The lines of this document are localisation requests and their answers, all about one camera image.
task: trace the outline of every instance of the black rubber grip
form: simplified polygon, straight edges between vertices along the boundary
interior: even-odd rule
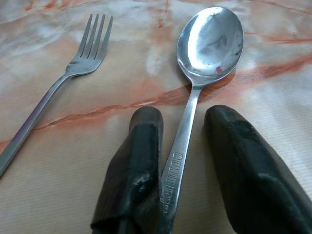
[[[214,106],[206,112],[205,132],[227,216],[238,234],[312,234],[310,198],[243,116]]]
[[[112,158],[91,228],[102,234],[157,233],[160,215],[160,153],[163,120],[159,110],[142,107]]]

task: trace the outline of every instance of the metal utensil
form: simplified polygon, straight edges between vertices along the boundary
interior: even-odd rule
[[[91,34],[89,36],[89,40],[87,43],[91,22],[92,22],[92,16],[89,17],[87,26],[85,28],[79,49],[74,56],[73,60],[68,64],[66,67],[66,73],[59,78],[48,90],[48,92],[43,96],[43,98],[40,100],[40,102],[37,104],[35,109],[32,111],[30,116],[27,118],[27,120],[24,122],[24,124],[21,126],[21,128],[18,130],[18,132],[15,134],[11,142],[7,145],[5,150],[0,155],[0,177],[3,175],[4,171],[16,155],[17,151],[27,138],[29,132],[33,129],[35,126],[39,115],[42,113],[48,102],[52,99],[56,91],[63,85],[66,81],[68,81],[70,78],[86,75],[88,73],[94,72],[102,63],[108,41],[109,36],[112,30],[112,24],[113,24],[113,17],[110,18],[108,28],[103,40],[103,43],[101,44],[101,48],[99,48],[100,39],[103,31],[104,26],[104,20],[105,15],[102,16],[102,20],[99,26],[99,30],[97,33],[96,40],[94,42],[94,36],[97,29],[97,23],[99,15],[97,14]]]
[[[242,25],[232,11],[222,7],[200,11],[180,35],[177,62],[192,83],[192,91],[161,177],[162,234],[172,232],[199,94],[236,67],[242,48]]]

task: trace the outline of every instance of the fork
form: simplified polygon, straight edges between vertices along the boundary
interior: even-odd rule
[[[37,123],[40,114],[45,109],[49,101],[52,99],[54,94],[57,92],[57,90],[69,79],[77,76],[83,76],[89,73],[94,72],[102,63],[108,41],[109,36],[112,30],[112,24],[113,24],[113,17],[110,17],[109,24],[107,27],[106,34],[104,36],[103,43],[101,44],[101,48],[99,48],[100,39],[103,31],[104,26],[104,20],[105,15],[102,16],[102,20],[99,26],[99,30],[97,33],[97,38],[94,42],[94,36],[96,34],[97,24],[98,24],[98,18],[99,15],[97,14],[91,34],[89,36],[89,40],[87,43],[91,22],[92,22],[93,15],[90,15],[87,26],[84,30],[84,34],[79,46],[79,49],[74,56],[73,60],[68,64],[66,67],[65,74],[59,78],[46,92],[46,94],[43,96],[43,98],[40,100],[40,102],[37,104],[35,109],[32,111],[30,116],[27,118],[27,120],[23,123],[21,128],[18,130],[18,132],[15,134],[15,136],[12,138],[10,143],[7,145],[7,147],[4,149],[2,154],[0,155],[0,177],[3,175],[4,171],[9,166],[10,162],[18,152],[19,148],[27,138],[30,131],[33,129],[35,124]]]

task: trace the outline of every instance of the spoon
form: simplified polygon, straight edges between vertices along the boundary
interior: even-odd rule
[[[172,233],[199,94],[206,85],[231,73],[242,49],[242,25],[232,11],[222,7],[198,12],[179,37],[177,62],[192,90],[161,176],[161,234]]]

